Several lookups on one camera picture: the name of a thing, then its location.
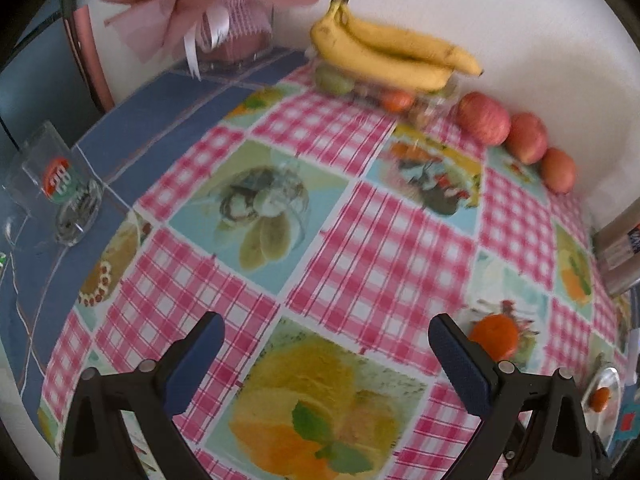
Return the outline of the red apple middle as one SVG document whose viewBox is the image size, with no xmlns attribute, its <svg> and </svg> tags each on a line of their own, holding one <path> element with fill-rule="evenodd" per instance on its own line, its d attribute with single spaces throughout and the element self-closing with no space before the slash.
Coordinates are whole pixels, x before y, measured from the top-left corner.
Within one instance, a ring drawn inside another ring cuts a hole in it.
<svg viewBox="0 0 640 480">
<path fill-rule="evenodd" d="M 511 129 L 506 142 L 506 151 L 522 164 L 539 162 L 548 148 L 548 130 L 535 114 L 524 112 L 511 117 Z"/>
</svg>

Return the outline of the yellow banana bunch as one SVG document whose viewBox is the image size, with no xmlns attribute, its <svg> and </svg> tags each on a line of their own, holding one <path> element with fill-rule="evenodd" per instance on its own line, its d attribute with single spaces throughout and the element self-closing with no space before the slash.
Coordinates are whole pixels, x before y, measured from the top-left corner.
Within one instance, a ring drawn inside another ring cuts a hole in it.
<svg viewBox="0 0 640 480">
<path fill-rule="evenodd" d="M 379 84 L 413 92 L 436 92 L 455 72 L 479 77 L 476 57 L 462 47 L 423 32 L 367 21 L 349 0 L 331 0 L 310 29 L 323 61 Z"/>
</svg>

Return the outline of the teal box red label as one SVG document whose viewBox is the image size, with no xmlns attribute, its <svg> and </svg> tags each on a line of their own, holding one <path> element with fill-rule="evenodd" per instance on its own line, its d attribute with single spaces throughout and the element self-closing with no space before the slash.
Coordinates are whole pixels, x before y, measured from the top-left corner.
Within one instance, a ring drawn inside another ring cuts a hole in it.
<svg viewBox="0 0 640 480">
<path fill-rule="evenodd" d="M 639 435 L 640 406 L 639 403 L 629 402 L 622 406 L 620 420 L 617 427 L 617 441 L 634 440 Z"/>
</svg>

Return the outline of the clear plastic fruit container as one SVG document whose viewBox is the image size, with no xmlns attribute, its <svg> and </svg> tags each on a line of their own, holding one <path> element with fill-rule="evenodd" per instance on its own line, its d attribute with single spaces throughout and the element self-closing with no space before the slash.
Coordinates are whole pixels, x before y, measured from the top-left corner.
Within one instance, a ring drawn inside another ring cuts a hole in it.
<svg viewBox="0 0 640 480">
<path fill-rule="evenodd" d="M 424 130 L 437 118 L 448 115 L 460 98 L 458 80 L 452 76 L 445 87 L 433 92 L 400 90 L 365 80 L 334 67 L 311 51 L 307 54 L 314 86 L 327 96 L 368 104 Z"/>
</svg>

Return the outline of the stainless steel thermos jug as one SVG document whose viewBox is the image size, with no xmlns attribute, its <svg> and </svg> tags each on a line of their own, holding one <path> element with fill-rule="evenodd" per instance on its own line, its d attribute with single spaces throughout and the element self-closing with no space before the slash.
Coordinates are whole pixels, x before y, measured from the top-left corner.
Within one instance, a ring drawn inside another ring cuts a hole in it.
<svg viewBox="0 0 640 480">
<path fill-rule="evenodd" d="M 638 200 L 597 232 L 594 247 L 608 296 L 620 296 L 639 283 Z"/>
</svg>

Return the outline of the pink flower bouquet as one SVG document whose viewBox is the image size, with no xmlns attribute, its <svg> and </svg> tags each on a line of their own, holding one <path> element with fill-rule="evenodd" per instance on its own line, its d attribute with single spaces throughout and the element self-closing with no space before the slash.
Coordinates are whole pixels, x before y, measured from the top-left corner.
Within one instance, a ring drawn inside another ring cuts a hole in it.
<svg viewBox="0 0 640 480">
<path fill-rule="evenodd" d="M 145 63 L 157 55 L 184 58 L 201 77 L 207 64 L 253 61 L 272 45 L 274 10 L 318 0 L 102 0 L 125 9 L 105 20 Z"/>
</svg>

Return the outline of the orange tangerine in tray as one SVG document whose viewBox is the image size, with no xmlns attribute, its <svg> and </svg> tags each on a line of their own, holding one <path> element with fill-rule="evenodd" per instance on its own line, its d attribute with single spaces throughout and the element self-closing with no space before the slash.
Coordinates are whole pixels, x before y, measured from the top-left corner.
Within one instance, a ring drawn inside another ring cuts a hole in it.
<svg viewBox="0 0 640 480">
<path fill-rule="evenodd" d="M 590 392 L 590 396 L 588 398 L 588 408 L 593 413 L 602 413 L 610 404 L 612 399 L 612 390 L 610 387 L 599 387 L 595 388 Z"/>
</svg>

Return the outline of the round steel tray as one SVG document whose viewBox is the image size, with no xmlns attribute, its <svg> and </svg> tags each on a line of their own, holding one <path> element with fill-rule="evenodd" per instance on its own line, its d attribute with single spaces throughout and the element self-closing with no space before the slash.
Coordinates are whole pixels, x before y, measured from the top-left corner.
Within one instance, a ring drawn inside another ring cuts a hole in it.
<svg viewBox="0 0 640 480">
<path fill-rule="evenodd" d="M 598 435 L 604 448 L 608 448 L 613 440 L 622 393 L 620 374 L 608 363 L 594 373 L 582 396 L 587 429 Z"/>
</svg>

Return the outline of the red apple nearest bananas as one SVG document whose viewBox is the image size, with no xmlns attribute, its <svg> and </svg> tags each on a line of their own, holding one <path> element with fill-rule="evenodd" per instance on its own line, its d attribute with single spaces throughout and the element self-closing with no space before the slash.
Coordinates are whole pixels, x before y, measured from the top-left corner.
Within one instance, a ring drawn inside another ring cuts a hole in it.
<svg viewBox="0 0 640 480">
<path fill-rule="evenodd" d="M 477 142 L 489 146 L 503 144 L 511 129 L 511 117 L 501 103 L 482 92 L 462 96 L 454 119 Z"/>
</svg>

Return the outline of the red apple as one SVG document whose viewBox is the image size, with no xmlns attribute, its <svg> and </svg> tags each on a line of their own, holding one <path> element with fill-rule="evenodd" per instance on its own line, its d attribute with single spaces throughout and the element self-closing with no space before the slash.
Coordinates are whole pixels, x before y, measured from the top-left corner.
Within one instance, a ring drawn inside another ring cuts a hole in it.
<svg viewBox="0 0 640 480">
<path fill-rule="evenodd" d="M 559 148 L 548 148 L 538 166 L 542 183 L 555 194 L 569 193 L 576 183 L 574 159 Z"/>
<path fill-rule="evenodd" d="M 522 164 L 539 162 L 548 148 L 548 130 L 535 114 L 524 112 L 511 117 L 511 129 L 506 142 L 506 151 Z"/>
</svg>

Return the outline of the orange tangerine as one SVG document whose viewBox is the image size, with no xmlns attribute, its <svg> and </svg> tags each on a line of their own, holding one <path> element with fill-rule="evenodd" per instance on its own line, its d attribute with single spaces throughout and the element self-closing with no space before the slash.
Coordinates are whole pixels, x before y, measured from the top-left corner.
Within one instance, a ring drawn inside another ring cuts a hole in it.
<svg viewBox="0 0 640 480">
<path fill-rule="evenodd" d="M 612 399 L 612 390 L 610 387 L 599 387 L 595 388 L 590 392 L 590 396 L 588 398 L 588 408 L 593 413 L 602 413 L 610 404 Z"/>
<path fill-rule="evenodd" d="M 494 361 L 510 360 L 518 348 L 518 326 L 505 314 L 487 315 L 469 333 Z"/>
</svg>

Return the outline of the pink checkered tablecloth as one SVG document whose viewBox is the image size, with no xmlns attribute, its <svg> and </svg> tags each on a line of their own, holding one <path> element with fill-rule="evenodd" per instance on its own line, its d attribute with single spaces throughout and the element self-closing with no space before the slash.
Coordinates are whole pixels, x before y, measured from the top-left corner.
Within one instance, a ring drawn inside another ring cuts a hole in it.
<svg viewBox="0 0 640 480">
<path fill-rule="evenodd" d="M 308 67 L 246 94 L 154 183 L 70 307 L 36 421 L 54 448 L 81 370 L 156 358 L 208 310 L 220 356 L 177 419 L 216 479 L 438 479 L 477 421 L 428 344 L 505 316 L 524 372 L 624 367 L 578 201 L 450 120 L 425 132 L 314 90 Z"/>
</svg>

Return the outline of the glass mug red logo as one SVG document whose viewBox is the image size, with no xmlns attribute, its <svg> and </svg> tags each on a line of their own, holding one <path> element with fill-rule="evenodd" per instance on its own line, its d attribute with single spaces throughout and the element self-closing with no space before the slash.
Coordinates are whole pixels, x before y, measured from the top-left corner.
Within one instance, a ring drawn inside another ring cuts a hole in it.
<svg viewBox="0 0 640 480">
<path fill-rule="evenodd" d="M 56 242 L 72 247 L 92 228 L 103 186 L 83 170 L 48 120 L 22 144 L 2 183 L 14 203 Z"/>
</svg>

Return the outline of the red apple farthest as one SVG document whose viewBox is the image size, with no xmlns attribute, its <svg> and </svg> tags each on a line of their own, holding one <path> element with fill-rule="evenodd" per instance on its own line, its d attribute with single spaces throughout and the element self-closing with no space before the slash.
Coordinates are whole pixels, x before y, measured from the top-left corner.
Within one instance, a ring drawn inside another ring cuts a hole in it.
<svg viewBox="0 0 640 480">
<path fill-rule="evenodd" d="M 574 159 L 559 148 L 548 148 L 538 166 L 542 183 L 555 194 L 569 193 L 576 183 Z"/>
</svg>

